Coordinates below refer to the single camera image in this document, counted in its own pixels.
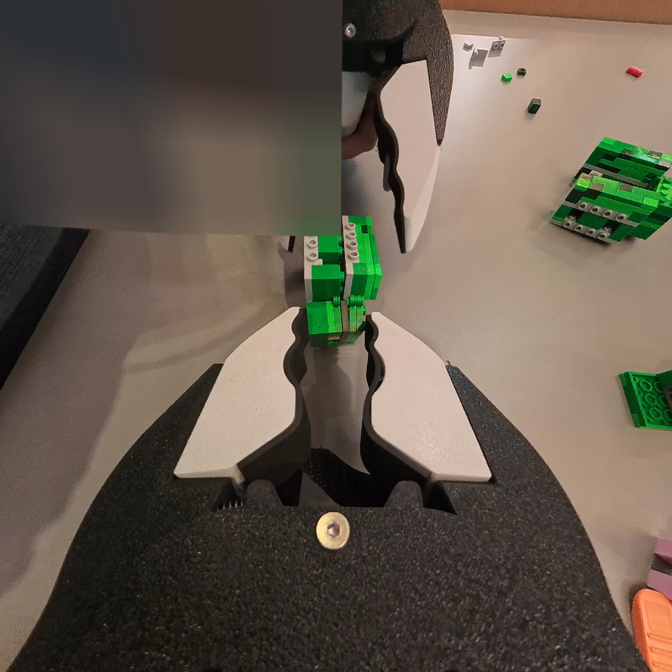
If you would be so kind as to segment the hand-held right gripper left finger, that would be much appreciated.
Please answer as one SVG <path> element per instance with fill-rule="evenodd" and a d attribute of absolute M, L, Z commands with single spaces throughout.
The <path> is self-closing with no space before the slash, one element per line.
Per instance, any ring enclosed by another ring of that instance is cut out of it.
<path fill-rule="evenodd" d="M 304 308 L 291 307 L 224 361 L 175 466 L 180 479 L 229 478 L 242 491 L 263 479 L 280 486 L 311 448 L 301 381 L 308 340 Z"/>

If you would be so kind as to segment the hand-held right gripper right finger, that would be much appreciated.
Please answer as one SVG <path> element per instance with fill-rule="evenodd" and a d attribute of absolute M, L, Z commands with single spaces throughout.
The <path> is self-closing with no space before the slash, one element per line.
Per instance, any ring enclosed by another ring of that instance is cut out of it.
<path fill-rule="evenodd" d="M 491 481 L 446 363 L 382 313 L 366 316 L 365 348 L 361 459 L 379 485 L 414 482 L 434 505 L 441 483 Z"/>

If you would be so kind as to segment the person's left hand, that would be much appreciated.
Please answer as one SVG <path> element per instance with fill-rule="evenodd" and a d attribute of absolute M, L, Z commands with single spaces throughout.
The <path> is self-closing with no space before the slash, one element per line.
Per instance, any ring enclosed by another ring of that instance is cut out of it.
<path fill-rule="evenodd" d="M 352 159 L 375 148 L 378 141 L 372 118 L 362 118 L 356 129 L 341 138 L 341 158 Z"/>

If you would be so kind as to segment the green brick corner build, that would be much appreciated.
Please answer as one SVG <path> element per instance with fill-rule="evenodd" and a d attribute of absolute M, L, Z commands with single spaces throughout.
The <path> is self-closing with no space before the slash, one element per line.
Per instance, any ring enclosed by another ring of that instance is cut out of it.
<path fill-rule="evenodd" d="M 605 137 L 550 223 L 612 244 L 650 238 L 671 220 L 671 156 Z"/>

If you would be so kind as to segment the grey black build green baseplate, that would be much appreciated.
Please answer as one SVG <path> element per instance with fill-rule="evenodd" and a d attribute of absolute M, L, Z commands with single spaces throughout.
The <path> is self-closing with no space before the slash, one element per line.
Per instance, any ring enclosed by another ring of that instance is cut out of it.
<path fill-rule="evenodd" d="M 619 374 L 634 426 L 671 431 L 671 370 Z"/>

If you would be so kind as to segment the pink brick pig figure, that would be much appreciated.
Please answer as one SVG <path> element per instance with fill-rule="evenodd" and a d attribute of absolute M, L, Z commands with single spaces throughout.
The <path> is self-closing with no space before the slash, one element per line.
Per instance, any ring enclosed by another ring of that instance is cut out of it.
<path fill-rule="evenodd" d="M 671 601 L 671 541 L 658 537 L 653 553 L 654 560 L 646 580 L 647 587 Z"/>

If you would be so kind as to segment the orange brick separator tool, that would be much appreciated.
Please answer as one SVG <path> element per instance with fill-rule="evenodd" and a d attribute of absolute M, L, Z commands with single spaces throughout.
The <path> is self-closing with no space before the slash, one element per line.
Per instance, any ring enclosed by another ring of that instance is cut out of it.
<path fill-rule="evenodd" d="M 671 602 L 658 591 L 638 591 L 632 603 L 632 625 L 649 669 L 671 671 Z"/>

